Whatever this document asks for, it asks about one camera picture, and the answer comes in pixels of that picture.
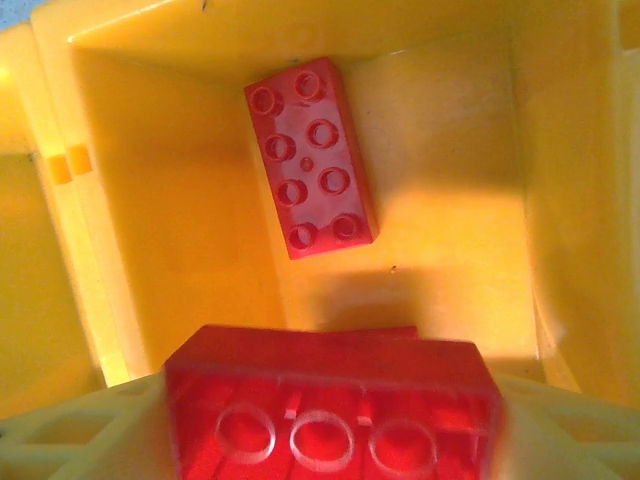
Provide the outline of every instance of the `yellow bin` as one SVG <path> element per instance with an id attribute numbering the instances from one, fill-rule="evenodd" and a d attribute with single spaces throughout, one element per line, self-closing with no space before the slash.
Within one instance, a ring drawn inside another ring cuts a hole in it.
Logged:
<path id="1" fill-rule="evenodd" d="M 23 155 L 2 157 L 0 291 L 62 298 L 12 290 L 4 244 L 41 238 L 11 227 L 32 198 L 42 217 L 39 178 L 71 289 L 43 278 L 77 305 L 39 327 L 76 332 L 109 385 L 206 323 L 413 323 L 495 372 L 638 407 L 638 47 L 638 0 L 54 0 L 0 35 L 0 151 Z M 243 87 L 325 55 L 381 233 L 290 261 Z M 24 359 L 53 348 L 11 335 Z"/>

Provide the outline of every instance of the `yellow plastic container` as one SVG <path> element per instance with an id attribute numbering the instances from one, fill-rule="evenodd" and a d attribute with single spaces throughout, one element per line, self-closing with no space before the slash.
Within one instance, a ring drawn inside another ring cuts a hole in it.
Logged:
<path id="1" fill-rule="evenodd" d="M 110 385 L 205 323 L 415 323 L 640 406 L 636 47 L 638 0 L 55 0 L 0 37 L 0 146 L 34 139 Z M 381 233 L 292 262 L 243 87 L 324 55 Z"/>

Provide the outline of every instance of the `red lego brick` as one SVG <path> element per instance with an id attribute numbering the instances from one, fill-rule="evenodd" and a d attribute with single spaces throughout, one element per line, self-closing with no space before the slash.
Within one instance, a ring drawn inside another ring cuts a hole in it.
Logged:
<path id="1" fill-rule="evenodd" d="M 320 58 L 245 88 L 289 257 L 377 235 L 340 71 Z"/>
<path id="2" fill-rule="evenodd" d="M 165 364 L 184 480 L 484 480 L 502 398 L 471 343 L 207 326 Z"/>

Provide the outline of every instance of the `red plastic block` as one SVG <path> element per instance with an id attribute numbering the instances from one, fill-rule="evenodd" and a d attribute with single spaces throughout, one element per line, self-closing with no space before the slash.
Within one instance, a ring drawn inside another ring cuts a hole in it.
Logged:
<path id="1" fill-rule="evenodd" d="M 502 398 L 471 343 L 208 326 L 165 373 L 184 480 L 488 476 Z"/>
<path id="2" fill-rule="evenodd" d="M 377 234 L 340 71 L 320 58 L 245 88 L 289 257 Z"/>

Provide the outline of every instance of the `red duplo brick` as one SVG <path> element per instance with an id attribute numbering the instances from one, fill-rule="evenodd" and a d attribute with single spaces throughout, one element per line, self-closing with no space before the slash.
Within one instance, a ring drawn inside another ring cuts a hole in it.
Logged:
<path id="1" fill-rule="evenodd" d="M 373 202 L 337 67 L 320 58 L 245 95 L 289 257 L 372 243 Z"/>
<path id="2" fill-rule="evenodd" d="M 503 403 L 477 348 L 380 332 L 203 327 L 165 364 L 181 478 L 486 479 Z"/>

